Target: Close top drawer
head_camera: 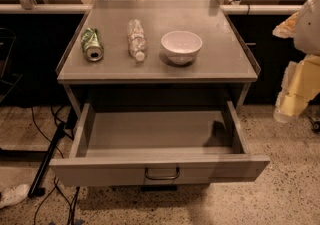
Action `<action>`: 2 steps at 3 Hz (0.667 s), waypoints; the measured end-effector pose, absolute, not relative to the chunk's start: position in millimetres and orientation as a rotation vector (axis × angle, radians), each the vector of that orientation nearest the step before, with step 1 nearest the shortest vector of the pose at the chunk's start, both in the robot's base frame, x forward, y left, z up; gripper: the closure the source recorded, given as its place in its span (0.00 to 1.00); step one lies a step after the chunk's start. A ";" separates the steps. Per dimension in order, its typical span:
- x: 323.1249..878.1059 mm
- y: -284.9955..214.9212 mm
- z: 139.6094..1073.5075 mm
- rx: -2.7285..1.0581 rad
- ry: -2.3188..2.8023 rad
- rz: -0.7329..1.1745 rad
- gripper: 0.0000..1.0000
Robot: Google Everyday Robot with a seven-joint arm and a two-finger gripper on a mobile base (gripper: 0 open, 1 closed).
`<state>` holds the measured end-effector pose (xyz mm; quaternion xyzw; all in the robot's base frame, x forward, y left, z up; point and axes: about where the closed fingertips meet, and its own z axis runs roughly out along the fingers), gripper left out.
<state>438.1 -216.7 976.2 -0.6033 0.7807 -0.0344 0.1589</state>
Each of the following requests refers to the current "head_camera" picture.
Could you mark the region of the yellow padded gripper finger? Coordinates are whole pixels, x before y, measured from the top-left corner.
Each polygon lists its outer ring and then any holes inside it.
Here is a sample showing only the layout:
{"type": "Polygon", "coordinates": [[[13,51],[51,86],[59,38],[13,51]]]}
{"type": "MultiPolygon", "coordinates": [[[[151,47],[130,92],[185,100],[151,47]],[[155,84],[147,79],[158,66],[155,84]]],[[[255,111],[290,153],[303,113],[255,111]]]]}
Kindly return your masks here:
{"type": "Polygon", "coordinates": [[[276,100],[274,119],[280,123],[295,120],[319,93],[320,57],[306,55],[303,60],[297,63],[294,77],[283,101],[278,103],[276,100]]]}

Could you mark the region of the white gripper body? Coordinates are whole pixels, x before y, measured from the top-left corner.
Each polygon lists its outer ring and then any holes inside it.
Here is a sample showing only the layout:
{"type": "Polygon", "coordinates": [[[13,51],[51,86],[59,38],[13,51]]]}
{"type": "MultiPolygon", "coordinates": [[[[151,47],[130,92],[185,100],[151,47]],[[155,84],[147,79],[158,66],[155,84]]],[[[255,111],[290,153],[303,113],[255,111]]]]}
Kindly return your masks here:
{"type": "Polygon", "coordinates": [[[277,102],[281,103],[283,101],[283,98],[288,93],[288,88],[291,84],[291,81],[294,77],[295,71],[296,71],[297,63],[290,61],[288,66],[285,69],[282,83],[281,83],[281,91],[278,94],[277,102]]]}

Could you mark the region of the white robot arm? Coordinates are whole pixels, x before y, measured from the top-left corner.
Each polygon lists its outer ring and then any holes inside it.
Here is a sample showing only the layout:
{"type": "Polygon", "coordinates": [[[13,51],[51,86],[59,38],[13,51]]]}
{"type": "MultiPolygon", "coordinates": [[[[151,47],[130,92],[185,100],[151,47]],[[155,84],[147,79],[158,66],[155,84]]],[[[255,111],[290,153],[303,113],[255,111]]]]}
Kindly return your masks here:
{"type": "Polygon", "coordinates": [[[276,100],[273,117],[287,123],[295,120],[320,93],[320,0],[307,0],[272,34],[292,38],[294,47],[305,53],[300,62],[289,62],[276,100]]]}

